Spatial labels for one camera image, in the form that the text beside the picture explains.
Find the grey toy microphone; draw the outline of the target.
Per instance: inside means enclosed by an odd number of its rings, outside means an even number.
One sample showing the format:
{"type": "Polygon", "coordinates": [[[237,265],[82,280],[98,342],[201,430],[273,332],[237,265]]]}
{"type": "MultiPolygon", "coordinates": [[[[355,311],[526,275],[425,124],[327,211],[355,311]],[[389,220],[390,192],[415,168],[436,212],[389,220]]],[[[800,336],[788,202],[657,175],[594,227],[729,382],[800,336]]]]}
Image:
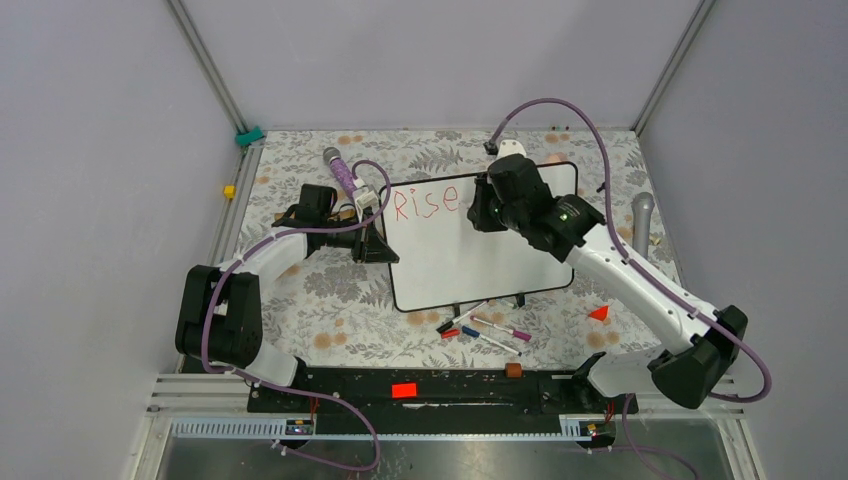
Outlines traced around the grey toy microphone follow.
{"type": "Polygon", "coordinates": [[[654,196],[649,192],[636,194],[631,203],[632,209],[632,246],[641,256],[647,258],[649,252],[651,218],[655,208],[654,196]]]}

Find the red triangular block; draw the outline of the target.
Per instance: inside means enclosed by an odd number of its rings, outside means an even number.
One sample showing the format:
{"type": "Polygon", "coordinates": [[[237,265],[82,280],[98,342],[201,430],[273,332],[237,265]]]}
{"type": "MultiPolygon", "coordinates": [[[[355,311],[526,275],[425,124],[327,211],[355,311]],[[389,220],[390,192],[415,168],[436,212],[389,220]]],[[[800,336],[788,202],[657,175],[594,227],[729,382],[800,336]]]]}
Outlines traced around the red triangular block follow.
{"type": "Polygon", "coordinates": [[[609,317],[609,306],[604,305],[589,312],[588,317],[599,322],[606,322],[609,317]]]}

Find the floral table mat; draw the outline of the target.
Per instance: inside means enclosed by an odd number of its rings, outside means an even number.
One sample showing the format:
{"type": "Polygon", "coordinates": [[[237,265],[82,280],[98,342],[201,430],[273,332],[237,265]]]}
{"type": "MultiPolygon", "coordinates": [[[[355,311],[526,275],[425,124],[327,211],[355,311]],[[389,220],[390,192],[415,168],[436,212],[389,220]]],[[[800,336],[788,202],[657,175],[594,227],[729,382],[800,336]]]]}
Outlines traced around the floral table mat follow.
{"type": "MultiPolygon", "coordinates": [[[[482,170],[484,131],[273,131],[248,158],[249,195],[237,244],[258,242],[306,184],[331,186],[327,147],[348,163],[364,160],[362,175],[380,185],[482,170]]],[[[346,250],[324,248],[263,289],[263,336],[312,366],[498,369],[513,360],[501,349],[460,335],[442,339],[436,328],[448,308],[413,313],[393,305],[384,264],[356,264],[346,250]]],[[[561,290],[531,294],[510,309],[491,301],[479,317],[526,332],[524,342],[476,322],[484,334],[522,353],[528,369],[562,370],[598,351],[626,353],[653,347],[655,336],[619,301],[583,275],[561,290]],[[588,313],[609,306],[606,322],[588,313]]]]}

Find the teal corner clip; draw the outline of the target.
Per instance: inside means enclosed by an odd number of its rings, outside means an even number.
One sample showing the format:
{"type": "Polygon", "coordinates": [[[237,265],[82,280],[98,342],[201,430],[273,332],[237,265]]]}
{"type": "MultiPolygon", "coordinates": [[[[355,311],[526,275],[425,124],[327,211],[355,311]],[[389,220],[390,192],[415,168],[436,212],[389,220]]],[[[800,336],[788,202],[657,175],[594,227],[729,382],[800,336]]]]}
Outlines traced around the teal corner clip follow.
{"type": "Polygon", "coordinates": [[[265,137],[263,130],[256,126],[249,131],[244,133],[237,134],[235,136],[235,142],[239,147],[248,147],[256,141],[259,141],[265,137]]]}

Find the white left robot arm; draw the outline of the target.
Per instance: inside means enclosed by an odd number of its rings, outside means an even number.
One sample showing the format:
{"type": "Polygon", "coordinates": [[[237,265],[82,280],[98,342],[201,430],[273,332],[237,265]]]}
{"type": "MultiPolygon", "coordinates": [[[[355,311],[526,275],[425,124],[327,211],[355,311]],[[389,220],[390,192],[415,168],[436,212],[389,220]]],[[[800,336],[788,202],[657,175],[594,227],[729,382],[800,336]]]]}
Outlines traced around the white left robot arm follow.
{"type": "Polygon", "coordinates": [[[373,188],[355,188],[348,210],[335,211],[337,200],[335,189],[305,184],[298,203],[259,243],[216,266],[190,269],[176,327],[177,351],[213,369],[235,369],[253,382],[273,384],[272,398],[285,410],[304,407],[311,387],[296,375],[298,359],[263,338],[264,287],[324,247],[347,250],[356,263],[400,259],[374,224],[381,204],[373,188]]]}

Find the white black-framed whiteboard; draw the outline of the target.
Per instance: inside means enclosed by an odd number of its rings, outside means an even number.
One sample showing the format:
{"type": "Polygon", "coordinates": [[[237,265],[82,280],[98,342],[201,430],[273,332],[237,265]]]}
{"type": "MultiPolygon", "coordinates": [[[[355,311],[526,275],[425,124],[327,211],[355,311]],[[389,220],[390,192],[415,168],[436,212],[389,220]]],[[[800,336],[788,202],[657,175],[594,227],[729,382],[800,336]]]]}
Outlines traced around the white black-framed whiteboard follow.
{"type": "Polygon", "coordinates": [[[397,183],[381,194],[382,227],[398,255],[389,273],[405,313],[565,288],[573,270],[512,231],[476,231],[467,218],[474,175],[397,183]]]}

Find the pink whiteboard marker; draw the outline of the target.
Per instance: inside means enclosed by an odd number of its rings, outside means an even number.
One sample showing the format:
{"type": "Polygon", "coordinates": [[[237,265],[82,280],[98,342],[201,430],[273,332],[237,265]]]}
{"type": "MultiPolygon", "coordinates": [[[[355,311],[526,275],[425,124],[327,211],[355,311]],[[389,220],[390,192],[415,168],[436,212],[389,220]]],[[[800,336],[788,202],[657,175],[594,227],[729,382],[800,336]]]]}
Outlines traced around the pink whiteboard marker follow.
{"type": "Polygon", "coordinates": [[[524,342],[529,342],[532,339],[532,336],[530,334],[526,333],[526,332],[516,330],[515,328],[512,328],[512,327],[493,323],[493,322],[491,322],[489,320],[485,320],[485,319],[483,319],[482,317],[479,317],[479,316],[472,316],[471,319],[473,321],[477,322],[477,323],[482,324],[482,325],[486,325],[486,326],[491,327],[493,329],[505,332],[505,333],[511,335],[512,337],[520,339],[524,342]]]}

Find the small brown block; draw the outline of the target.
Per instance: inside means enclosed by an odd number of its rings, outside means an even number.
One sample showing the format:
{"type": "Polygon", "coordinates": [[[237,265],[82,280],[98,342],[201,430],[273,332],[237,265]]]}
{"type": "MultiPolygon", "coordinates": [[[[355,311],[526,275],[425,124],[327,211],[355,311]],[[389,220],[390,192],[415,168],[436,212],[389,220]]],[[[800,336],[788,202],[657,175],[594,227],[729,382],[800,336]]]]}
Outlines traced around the small brown block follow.
{"type": "Polygon", "coordinates": [[[510,379],[521,378],[523,376],[522,365],[517,362],[506,363],[504,373],[505,376],[510,379]]]}

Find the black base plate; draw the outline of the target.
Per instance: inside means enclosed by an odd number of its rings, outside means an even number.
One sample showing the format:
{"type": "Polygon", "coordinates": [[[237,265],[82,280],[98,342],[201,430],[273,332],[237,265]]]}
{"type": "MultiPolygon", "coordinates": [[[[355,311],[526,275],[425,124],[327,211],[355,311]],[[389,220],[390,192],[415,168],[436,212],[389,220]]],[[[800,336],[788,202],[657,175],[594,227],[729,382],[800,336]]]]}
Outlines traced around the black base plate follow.
{"type": "Polygon", "coordinates": [[[635,414],[636,401],[624,396],[607,398],[584,378],[571,371],[524,370],[510,379],[499,370],[366,369],[305,367],[298,370],[288,393],[259,387],[247,401],[250,413],[324,414],[353,413],[335,403],[340,398],[356,407],[367,420],[402,412],[445,412],[450,416],[483,417],[490,412],[511,415],[583,416],[602,421],[607,413],[635,414]],[[418,396],[392,399],[391,385],[414,382],[418,396]]]}

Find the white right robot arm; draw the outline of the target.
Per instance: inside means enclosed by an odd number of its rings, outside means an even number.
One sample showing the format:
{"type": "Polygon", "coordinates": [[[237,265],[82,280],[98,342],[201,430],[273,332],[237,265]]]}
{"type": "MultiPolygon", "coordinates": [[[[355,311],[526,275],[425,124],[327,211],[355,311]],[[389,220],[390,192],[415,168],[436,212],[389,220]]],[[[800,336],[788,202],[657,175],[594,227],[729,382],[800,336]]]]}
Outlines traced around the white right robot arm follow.
{"type": "Polygon", "coordinates": [[[613,397],[659,392],[697,409],[732,365],[747,328],[735,306],[695,298],[631,247],[604,215],[576,194],[555,196],[539,167],[522,154],[495,160],[474,178],[468,220],[480,232],[512,230],[602,286],[660,340],[654,350],[596,354],[578,369],[575,402],[597,412],[613,397]]]}

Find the red rectangular tape marker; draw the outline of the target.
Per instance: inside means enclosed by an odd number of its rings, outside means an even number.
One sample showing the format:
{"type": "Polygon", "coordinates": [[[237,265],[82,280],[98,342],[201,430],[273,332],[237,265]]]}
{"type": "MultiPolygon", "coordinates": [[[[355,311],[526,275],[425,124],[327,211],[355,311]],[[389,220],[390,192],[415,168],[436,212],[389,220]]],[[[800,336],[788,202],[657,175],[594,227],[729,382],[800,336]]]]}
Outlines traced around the red rectangular tape marker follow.
{"type": "Polygon", "coordinates": [[[391,385],[392,399],[407,399],[418,396],[418,386],[414,382],[395,383],[391,385]]]}

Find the blue whiteboard marker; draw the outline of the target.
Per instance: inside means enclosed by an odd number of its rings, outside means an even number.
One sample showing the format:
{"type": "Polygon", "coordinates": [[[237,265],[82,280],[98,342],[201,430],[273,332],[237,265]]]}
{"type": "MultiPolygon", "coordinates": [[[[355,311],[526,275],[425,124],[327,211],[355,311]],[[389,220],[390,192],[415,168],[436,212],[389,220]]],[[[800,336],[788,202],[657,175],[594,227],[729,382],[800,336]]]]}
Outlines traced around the blue whiteboard marker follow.
{"type": "Polygon", "coordinates": [[[492,346],[494,346],[498,349],[501,349],[505,352],[508,352],[509,354],[511,354],[513,356],[517,356],[517,357],[522,356],[522,353],[519,350],[512,348],[512,347],[510,347],[510,346],[508,346],[508,345],[506,345],[506,344],[504,344],[500,341],[497,341],[493,338],[490,338],[489,336],[486,336],[486,335],[480,333],[479,331],[477,331],[473,328],[470,328],[468,326],[461,326],[460,331],[467,336],[470,336],[470,337],[475,338],[477,340],[480,340],[484,343],[492,345],[492,346]]]}

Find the black whiteboard marker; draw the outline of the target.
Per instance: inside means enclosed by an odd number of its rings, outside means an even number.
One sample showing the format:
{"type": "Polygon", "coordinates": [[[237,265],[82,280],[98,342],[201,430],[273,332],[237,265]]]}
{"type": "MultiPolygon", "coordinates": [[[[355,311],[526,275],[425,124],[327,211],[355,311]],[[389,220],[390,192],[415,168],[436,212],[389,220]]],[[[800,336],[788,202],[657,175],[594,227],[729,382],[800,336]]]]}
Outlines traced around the black whiteboard marker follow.
{"type": "Polygon", "coordinates": [[[442,334],[442,333],[445,333],[446,331],[458,326],[465,318],[470,317],[472,313],[474,313],[479,308],[485,306],[487,303],[488,303],[487,300],[479,302],[479,303],[473,305],[472,307],[470,307],[465,312],[459,312],[458,305],[455,304],[454,310],[453,310],[454,317],[452,319],[446,321],[445,323],[443,323],[439,327],[437,327],[436,331],[439,334],[442,334]]]}

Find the purple toy microphone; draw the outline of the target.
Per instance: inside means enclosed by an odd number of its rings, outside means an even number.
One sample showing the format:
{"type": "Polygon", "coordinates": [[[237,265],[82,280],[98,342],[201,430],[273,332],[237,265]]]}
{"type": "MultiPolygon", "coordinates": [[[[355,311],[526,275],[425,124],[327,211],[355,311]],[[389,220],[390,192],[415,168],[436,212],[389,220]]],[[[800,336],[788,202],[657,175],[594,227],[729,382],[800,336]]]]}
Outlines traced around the purple toy microphone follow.
{"type": "Polygon", "coordinates": [[[323,151],[323,160],[330,169],[334,178],[341,185],[347,197],[355,198],[358,189],[356,179],[346,162],[341,158],[341,153],[336,147],[327,147],[323,151]]]}

